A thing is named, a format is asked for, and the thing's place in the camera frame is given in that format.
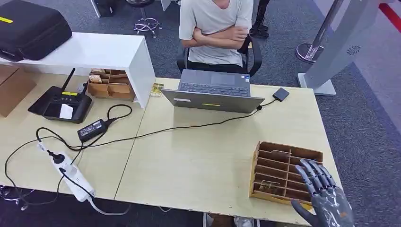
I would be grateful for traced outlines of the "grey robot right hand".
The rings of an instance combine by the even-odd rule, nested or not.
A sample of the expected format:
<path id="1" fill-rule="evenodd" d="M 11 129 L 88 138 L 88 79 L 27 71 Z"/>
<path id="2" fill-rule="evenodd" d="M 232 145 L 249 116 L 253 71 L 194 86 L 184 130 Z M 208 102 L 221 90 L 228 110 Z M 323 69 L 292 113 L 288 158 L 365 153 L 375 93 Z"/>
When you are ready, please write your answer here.
<path id="1" fill-rule="evenodd" d="M 329 171 L 313 160 L 301 159 L 300 163 L 296 170 L 311 196 L 315 213 L 306 210 L 297 200 L 291 200 L 293 209 L 313 227 L 353 227 L 352 207 Z"/>

